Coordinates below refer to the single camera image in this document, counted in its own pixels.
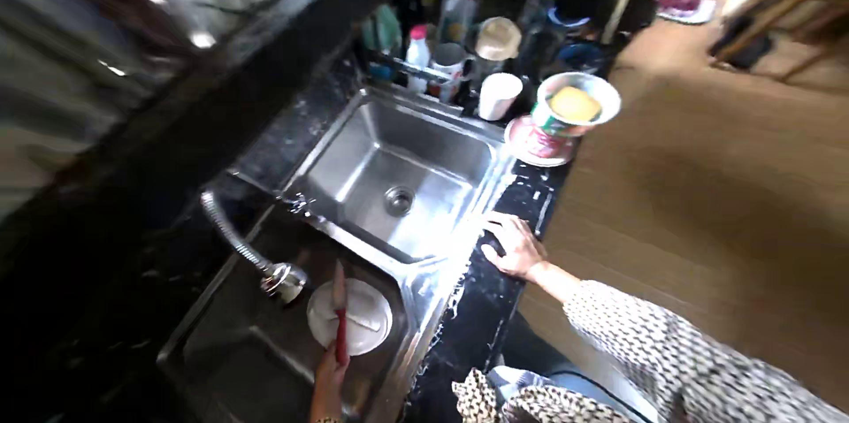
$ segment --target plate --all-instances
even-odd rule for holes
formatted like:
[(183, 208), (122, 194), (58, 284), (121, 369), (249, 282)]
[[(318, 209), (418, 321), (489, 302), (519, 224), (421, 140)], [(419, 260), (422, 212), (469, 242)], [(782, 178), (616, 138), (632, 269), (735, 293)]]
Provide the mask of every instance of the plate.
[(574, 155), (574, 145), (572, 143), (568, 143), (567, 146), (564, 146), (563, 150), (560, 152), (560, 156), (554, 158), (540, 158), (539, 156), (534, 156), (529, 153), (522, 143), (523, 140), (519, 139), (519, 137), (526, 136), (524, 133), (526, 133), (531, 127), (533, 127), (531, 116), (529, 114), (524, 114), (518, 118), (514, 118), (513, 121), (507, 124), (507, 128), (504, 130), (504, 143), (507, 144), (510, 148), (510, 152), (513, 153), (513, 156), (515, 156), (517, 160), (535, 167), (554, 168), (565, 165), (570, 159), (572, 159), (572, 156)]
[[(346, 278), (345, 288), (348, 294), (347, 313), (376, 322), (379, 327), (377, 331), (372, 331), (353, 320), (348, 320), (345, 334), (348, 354), (355, 357), (375, 350), (386, 340), (392, 329), (392, 309), (383, 294), (362, 280)], [(324, 348), (336, 338), (339, 320), (335, 316), (331, 280), (318, 287), (306, 304), (306, 322), (313, 332), (313, 337)]]

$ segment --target black granite countertop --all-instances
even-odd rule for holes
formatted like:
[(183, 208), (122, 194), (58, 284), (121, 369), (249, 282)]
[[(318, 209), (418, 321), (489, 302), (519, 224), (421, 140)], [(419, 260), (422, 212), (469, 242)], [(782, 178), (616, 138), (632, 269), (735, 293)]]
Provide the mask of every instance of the black granite countertop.
[[(495, 211), (525, 219), (540, 238), (566, 182), (570, 164), (538, 168), (516, 161), (515, 181), (504, 191)], [(507, 322), (513, 317), (525, 283), (498, 271), (483, 256), (481, 244), (500, 245), (490, 233), (478, 241), (469, 270), (461, 278), (442, 315), (431, 347), (403, 410), (404, 422), (461, 421), (452, 381), (462, 381), (469, 370), (489, 370), (501, 353)]]
[[(303, 92), (230, 169), (250, 176), (260, 187), (276, 189), (355, 92), (355, 83), (347, 78), (353, 76), (349, 65), (341, 60), (334, 72)], [(495, 209), (526, 219), (542, 237), (569, 168), (516, 162), (515, 179)], [(272, 199), (226, 172), (209, 186), (242, 230)], [(482, 237), (482, 243), (485, 240), (493, 238)], [(16, 378), (15, 391), (4, 396), (6, 408), (20, 415), (16, 420), (59, 420), (60, 415), (61, 421), (195, 419), (157, 368), (156, 357), (230, 250), (197, 206), (189, 207), (169, 229), (146, 236), (145, 242), (141, 253), (102, 281), (76, 279), (73, 272), (64, 276), (69, 286), (85, 289), (87, 304), (70, 331), (49, 342), (48, 352), (37, 357), (36, 368), (18, 373), (25, 376)], [(461, 380), (473, 367), (492, 366), (523, 288), (476, 248), (421, 364), (404, 421), (459, 421), (450, 382)]]

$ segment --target hand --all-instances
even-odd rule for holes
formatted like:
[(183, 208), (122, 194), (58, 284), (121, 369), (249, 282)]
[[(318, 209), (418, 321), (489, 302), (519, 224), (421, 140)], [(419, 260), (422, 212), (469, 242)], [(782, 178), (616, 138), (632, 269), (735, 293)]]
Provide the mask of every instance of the hand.
[(483, 244), (483, 255), (505, 274), (536, 283), (536, 276), (548, 267), (548, 255), (527, 222), (496, 211), (487, 212), (483, 219), (483, 229), (495, 234), (505, 252), (504, 257), (499, 256), (490, 244)]
[(336, 342), (331, 342), (316, 369), (310, 421), (342, 419), (342, 381), (345, 380), (348, 363), (351, 363), (350, 358), (345, 363), (336, 362)]

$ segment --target plastic bottle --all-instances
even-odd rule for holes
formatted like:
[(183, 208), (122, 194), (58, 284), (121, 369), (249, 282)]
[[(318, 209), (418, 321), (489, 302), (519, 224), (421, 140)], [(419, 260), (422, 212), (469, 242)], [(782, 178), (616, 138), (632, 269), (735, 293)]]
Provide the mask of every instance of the plastic bottle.
[[(407, 49), (407, 57), (404, 59), (410, 65), (426, 68), (430, 64), (430, 49), (427, 48), (427, 26), (415, 26), (410, 30), (410, 47)], [(424, 93), (427, 89), (427, 80), (410, 76), (407, 81), (407, 89), (417, 93)]]

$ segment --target stainless steel sink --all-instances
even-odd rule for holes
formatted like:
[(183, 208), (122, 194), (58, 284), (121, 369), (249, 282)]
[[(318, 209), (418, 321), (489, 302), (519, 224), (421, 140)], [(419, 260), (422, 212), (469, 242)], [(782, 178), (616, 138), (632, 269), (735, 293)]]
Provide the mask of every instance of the stainless steel sink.
[(315, 200), (310, 211), (399, 262), (438, 256), (497, 171), (501, 143), (438, 108), (369, 98), (294, 189)]
[(249, 235), (266, 258), (301, 267), (309, 287), (282, 307), (233, 255), (160, 353), (199, 418), (306, 421), (323, 352), (306, 303), (341, 258), (393, 314), (386, 341), (352, 359), (344, 411), (395, 421), (476, 241), (462, 222), (494, 204), (514, 162), (502, 133), (406, 91), (355, 97), (282, 186), (281, 201), (301, 205), (273, 206)]

